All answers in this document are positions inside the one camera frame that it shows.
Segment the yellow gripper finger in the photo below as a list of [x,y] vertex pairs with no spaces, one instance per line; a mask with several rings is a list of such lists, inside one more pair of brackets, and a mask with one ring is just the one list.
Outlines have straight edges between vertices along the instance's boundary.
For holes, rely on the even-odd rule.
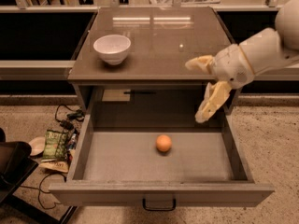
[[204,55],[188,60],[185,66],[189,70],[198,70],[202,74],[210,74],[210,66],[213,62],[214,58],[211,55]]
[[208,83],[204,100],[195,114],[195,120],[198,123],[208,121],[230,97],[231,90],[232,87],[227,81],[218,81],[215,84]]

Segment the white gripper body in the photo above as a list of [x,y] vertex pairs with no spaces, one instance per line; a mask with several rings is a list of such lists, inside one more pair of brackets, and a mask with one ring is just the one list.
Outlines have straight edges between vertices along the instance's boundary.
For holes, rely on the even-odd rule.
[[243,50],[233,44],[217,53],[211,65],[212,74],[218,81],[227,81],[236,90],[254,79],[254,72]]

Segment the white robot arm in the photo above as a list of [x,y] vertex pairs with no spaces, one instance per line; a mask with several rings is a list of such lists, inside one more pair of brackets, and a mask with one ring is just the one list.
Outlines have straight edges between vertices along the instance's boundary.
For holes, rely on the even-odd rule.
[[298,61],[299,0],[290,0],[276,15],[275,27],[265,28],[239,44],[233,44],[216,55],[204,55],[185,63],[212,75],[216,82],[207,84],[204,100],[195,120],[209,120],[230,97],[230,91],[240,89],[269,70],[278,70]]

